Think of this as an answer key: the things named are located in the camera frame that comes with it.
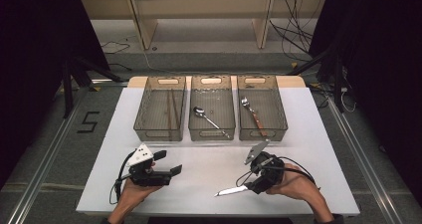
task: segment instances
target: wooden handle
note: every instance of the wooden handle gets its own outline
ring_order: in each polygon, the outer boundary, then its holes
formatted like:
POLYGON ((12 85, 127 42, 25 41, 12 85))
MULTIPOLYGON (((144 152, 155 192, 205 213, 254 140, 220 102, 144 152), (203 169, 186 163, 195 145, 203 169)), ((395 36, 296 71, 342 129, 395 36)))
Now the wooden handle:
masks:
MULTIPOLYGON (((261 124, 260 120, 258 119, 258 116, 255 112, 251 112, 252 116, 254 117, 255 123, 257 124, 258 129, 264 129, 264 126, 261 124)), ((267 133, 265 131, 260 131, 262 136, 267 136, 267 133)))

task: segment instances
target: bin handle cutout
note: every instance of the bin handle cutout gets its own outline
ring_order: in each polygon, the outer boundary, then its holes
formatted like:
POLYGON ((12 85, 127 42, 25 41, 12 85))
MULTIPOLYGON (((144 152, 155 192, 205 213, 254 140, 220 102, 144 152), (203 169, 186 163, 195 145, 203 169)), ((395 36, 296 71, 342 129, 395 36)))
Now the bin handle cutout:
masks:
POLYGON ((178 85, 179 80, 177 79, 158 79, 158 83, 161 85, 178 85))
POLYGON ((245 79, 245 83, 264 83, 266 81, 265 78, 247 78, 245 79))
POLYGON ((221 78, 202 78, 201 83, 208 85, 208 84, 221 84, 221 78))

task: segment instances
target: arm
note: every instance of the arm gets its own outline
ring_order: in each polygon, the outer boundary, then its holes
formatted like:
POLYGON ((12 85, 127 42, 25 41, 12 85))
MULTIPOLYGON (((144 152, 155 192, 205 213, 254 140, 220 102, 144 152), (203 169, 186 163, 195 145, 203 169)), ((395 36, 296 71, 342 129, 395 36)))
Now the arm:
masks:
MULTIPOLYGON (((287 168, 300 170, 297 166, 286 163, 287 168)), ((282 182, 268 189, 267 194, 281 194, 288 197, 304 200, 314 213, 317 223, 327 223, 334 220, 325 198, 317 187, 306 177, 295 172, 285 171, 282 182)))
POLYGON ((110 224, 119 224, 140 202, 143 201, 149 194, 160 189, 162 186, 142 187, 133 184, 128 178, 124 184, 123 192, 118 200, 117 205, 111 212, 107 221, 110 224))

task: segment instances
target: aluminum rail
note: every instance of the aluminum rail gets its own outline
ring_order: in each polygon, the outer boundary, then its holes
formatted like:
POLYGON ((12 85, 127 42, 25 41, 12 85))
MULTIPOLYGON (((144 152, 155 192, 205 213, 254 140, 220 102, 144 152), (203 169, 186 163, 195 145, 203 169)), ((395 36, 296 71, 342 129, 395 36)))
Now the aluminum rail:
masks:
POLYGON ((346 139, 350 151, 356 159, 357 165, 359 166, 360 171, 362 172, 363 177, 365 178, 366 183, 368 184, 369 189, 375 198, 375 201, 378 203, 379 209, 384 215, 386 222, 389 224, 403 223, 393 203, 393 200, 391 199, 381 180, 376 175, 372 164, 366 156, 356 135, 354 135, 354 132, 344 113, 339 112, 331 98, 328 98, 328 103, 329 109, 334 115, 334 118, 336 119, 338 126, 340 127, 346 139))
POLYGON ((31 181, 28 183, 28 186, 25 189, 25 192, 22 194, 18 204, 15 206, 15 209, 13 210, 7 222, 8 224, 21 224, 25 221, 25 218, 28 215, 32 204, 34 203, 38 192, 40 191, 41 185, 49 173, 57 153, 60 151, 66 135, 69 132, 69 128, 75 119, 76 113, 78 112, 79 106, 87 92, 88 88, 83 88, 78 91, 78 96, 75 98, 75 106, 73 110, 69 116, 62 121, 62 124, 60 125, 59 130, 57 131, 46 154, 44 155, 40 166, 34 173, 31 181))

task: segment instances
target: black curtain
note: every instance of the black curtain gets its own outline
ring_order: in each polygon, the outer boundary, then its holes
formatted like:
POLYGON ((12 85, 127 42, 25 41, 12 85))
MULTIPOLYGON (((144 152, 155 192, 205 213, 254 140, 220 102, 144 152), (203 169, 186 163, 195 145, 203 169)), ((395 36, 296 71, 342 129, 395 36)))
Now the black curtain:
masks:
POLYGON ((62 64, 81 56, 108 65, 81 0, 0 0, 0 51, 1 187, 34 141, 62 64))
POLYGON ((359 106, 422 206, 422 2, 374 0, 345 63, 359 106))

